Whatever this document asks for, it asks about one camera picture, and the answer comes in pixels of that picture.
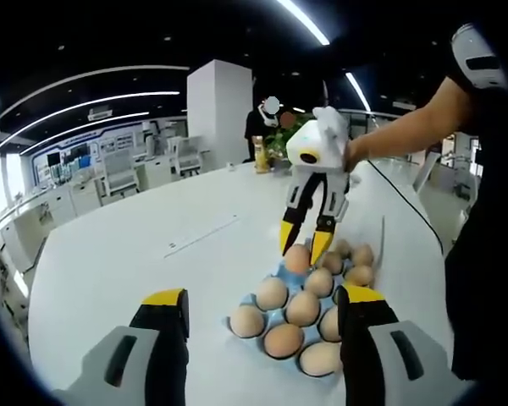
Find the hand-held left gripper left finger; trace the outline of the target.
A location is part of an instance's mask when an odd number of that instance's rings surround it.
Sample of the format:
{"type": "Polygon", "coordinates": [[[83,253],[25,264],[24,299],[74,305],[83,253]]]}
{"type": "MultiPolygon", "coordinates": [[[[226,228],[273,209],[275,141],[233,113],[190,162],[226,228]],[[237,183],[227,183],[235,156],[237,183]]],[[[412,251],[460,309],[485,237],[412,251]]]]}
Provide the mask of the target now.
{"type": "Polygon", "coordinates": [[[145,298],[83,357],[79,377],[53,396],[62,405],[184,405],[190,335],[184,288],[145,298]]]}

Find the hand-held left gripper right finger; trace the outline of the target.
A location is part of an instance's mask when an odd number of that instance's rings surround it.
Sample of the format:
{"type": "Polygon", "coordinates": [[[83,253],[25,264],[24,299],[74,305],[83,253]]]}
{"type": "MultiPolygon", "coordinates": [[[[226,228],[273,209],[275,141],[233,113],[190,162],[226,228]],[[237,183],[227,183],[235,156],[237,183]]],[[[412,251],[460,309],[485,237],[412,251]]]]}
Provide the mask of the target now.
{"type": "Polygon", "coordinates": [[[337,288],[340,358],[347,405],[457,405],[473,387],[448,366],[445,349],[399,321],[371,288],[337,288]]]}

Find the person's right hand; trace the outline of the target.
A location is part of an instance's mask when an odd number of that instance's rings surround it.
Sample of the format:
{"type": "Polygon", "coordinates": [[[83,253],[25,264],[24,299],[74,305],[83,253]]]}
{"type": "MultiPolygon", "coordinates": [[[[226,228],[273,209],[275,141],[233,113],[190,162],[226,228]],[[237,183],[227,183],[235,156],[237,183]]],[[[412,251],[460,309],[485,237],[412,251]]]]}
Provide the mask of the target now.
{"type": "Polygon", "coordinates": [[[366,138],[366,136],[361,136],[347,142],[342,157],[343,168],[346,173],[351,173],[359,162],[368,159],[369,149],[366,138]]]}

